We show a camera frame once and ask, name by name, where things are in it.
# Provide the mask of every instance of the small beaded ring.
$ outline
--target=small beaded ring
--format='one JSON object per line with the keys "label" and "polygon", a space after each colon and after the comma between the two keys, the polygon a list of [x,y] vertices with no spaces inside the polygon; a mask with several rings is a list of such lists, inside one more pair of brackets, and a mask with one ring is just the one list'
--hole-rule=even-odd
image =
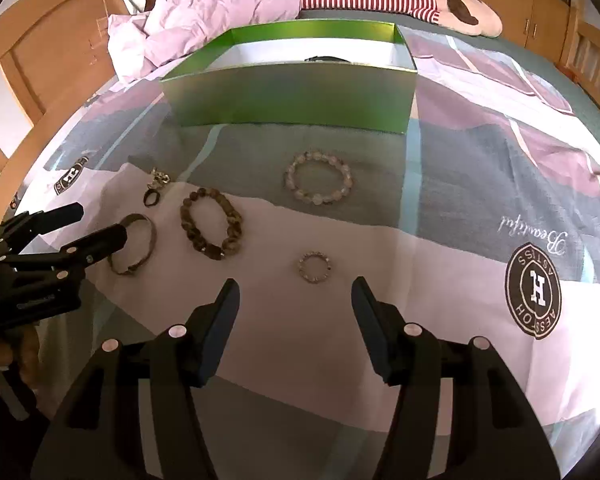
{"label": "small beaded ring", "polygon": [[[198,198],[209,196],[213,198],[224,211],[226,221],[229,227],[226,229],[228,235],[222,242],[222,246],[210,244],[205,240],[196,223],[191,217],[189,208]],[[222,260],[225,256],[232,256],[240,250],[240,238],[242,237],[242,216],[238,213],[231,202],[217,189],[200,187],[197,191],[192,191],[188,197],[182,201],[180,207],[180,225],[187,232],[187,238],[191,240],[193,248],[203,253],[212,260]]]}
{"label": "small beaded ring", "polygon": [[[344,181],[342,188],[333,191],[331,194],[322,195],[320,193],[308,193],[304,189],[299,188],[296,185],[296,168],[300,164],[304,164],[309,160],[316,160],[317,162],[326,162],[330,166],[333,166],[342,173]],[[351,168],[344,163],[344,161],[337,156],[327,155],[318,151],[308,151],[296,155],[294,161],[285,170],[285,187],[289,191],[293,191],[294,196],[306,204],[322,205],[331,204],[341,200],[342,197],[347,196],[353,187],[353,178],[351,177]]]}
{"label": "small beaded ring", "polygon": [[[309,258],[320,258],[322,261],[324,261],[324,263],[327,264],[327,272],[325,272],[321,276],[309,276],[309,274],[306,272],[306,269],[304,267],[304,263]],[[302,276],[302,278],[304,280],[308,281],[309,283],[314,283],[314,284],[320,283],[320,282],[323,282],[324,280],[326,280],[330,276],[331,261],[326,254],[321,253],[319,251],[311,251],[310,253],[305,253],[304,256],[298,260],[298,271],[300,272],[300,276]]]}

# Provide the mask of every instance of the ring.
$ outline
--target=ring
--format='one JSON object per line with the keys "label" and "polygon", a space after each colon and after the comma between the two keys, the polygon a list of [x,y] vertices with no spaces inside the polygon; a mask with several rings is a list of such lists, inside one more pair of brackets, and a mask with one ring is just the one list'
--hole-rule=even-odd
{"label": "ring", "polygon": [[[325,272],[321,276],[309,276],[306,272],[306,269],[304,268],[304,264],[309,258],[320,258],[322,261],[324,261],[324,263],[327,264],[327,272]],[[320,283],[330,276],[331,261],[326,254],[320,253],[318,251],[312,251],[310,253],[306,253],[302,258],[298,260],[298,271],[300,272],[300,276],[302,276],[302,278],[308,281],[309,283]]]}
{"label": "ring", "polygon": [[[149,197],[151,195],[155,195],[155,200],[153,202],[149,202]],[[154,205],[157,205],[158,202],[160,202],[160,192],[154,188],[147,189],[146,192],[144,193],[144,198],[142,199],[142,203],[146,207],[153,207]]]}

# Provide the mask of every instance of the pink bedsheet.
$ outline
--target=pink bedsheet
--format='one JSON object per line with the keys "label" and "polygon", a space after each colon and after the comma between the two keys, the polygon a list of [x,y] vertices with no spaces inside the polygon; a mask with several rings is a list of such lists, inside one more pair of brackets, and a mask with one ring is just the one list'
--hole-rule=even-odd
{"label": "pink bedsheet", "polygon": [[131,83],[230,28],[293,20],[299,10],[300,0],[156,0],[149,12],[109,17],[109,54]]}

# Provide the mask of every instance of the brown beaded bracelet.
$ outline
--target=brown beaded bracelet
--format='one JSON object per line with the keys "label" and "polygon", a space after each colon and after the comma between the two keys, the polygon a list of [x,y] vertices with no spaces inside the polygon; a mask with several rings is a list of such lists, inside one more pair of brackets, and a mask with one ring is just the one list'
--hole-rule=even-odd
{"label": "brown beaded bracelet", "polygon": [[[199,197],[209,196],[213,198],[224,211],[229,227],[226,229],[228,235],[222,242],[222,246],[210,244],[205,240],[200,229],[191,217],[189,208]],[[228,201],[217,189],[200,187],[192,191],[188,198],[182,201],[180,207],[180,225],[187,232],[187,238],[191,240],[193,248],[208,256],[212,260],[222,260],[225,256],[232,256],[240,250],[240,238],[242,237],[242,216],[238,213],[231,202]]]}

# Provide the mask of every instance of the bedsheet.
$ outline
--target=bedsheet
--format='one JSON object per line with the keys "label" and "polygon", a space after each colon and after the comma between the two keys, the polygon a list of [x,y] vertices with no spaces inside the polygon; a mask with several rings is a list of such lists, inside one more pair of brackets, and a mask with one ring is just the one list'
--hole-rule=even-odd
{"label": "bedsheet", "polygon": [[[397,390],[374,374],[351,311],[350,284],[362,275],[381,301],[438,338],[489,338],[561,471],[577,462],[600,428],[600,144],[561,92],[510,57],[447,34],[403,33],[418,67],[403,136],[280,124],[182,128],[150,80],[90,104],[20,204],[80,202],[85,216],[30,250],[58,248],[131,212],[154,220],[158,243],[134,278],[105,262],[92,267],[83,308],[41,326],[40,397],[49,412],[103,338],[132,342],[182,322],[232,277],[242,293],[234,331],[218,376],[194,392],[219,477],[369,478]],[[334,206],[304,204],[283,186],[293,156],[312,148],[352,169],[354,188]],[[56,195],[54,183],[80,156],[86,168]],[[145,209],[152,167],[174,182]],[[337,177],[323,170],[302,173],[303,187],[334,189]],[[179,227],[180,203],[197,186],[218,188],[241,212],[238,255],[213,262]],[[193,215],[208,239],[224,237],[212,201]],[[142,236],[130,230],[121,265],[142,253]],[[526,242],[550,256],[560,280],[562,311],[548,336],[521,330],[507,307],[507,263]],[[334,265],[317,286],[294,270],[311,250]],[[66,336],[73,332],[81,335]],[[444,469],[450,388],[443,383],[431,474]]]}

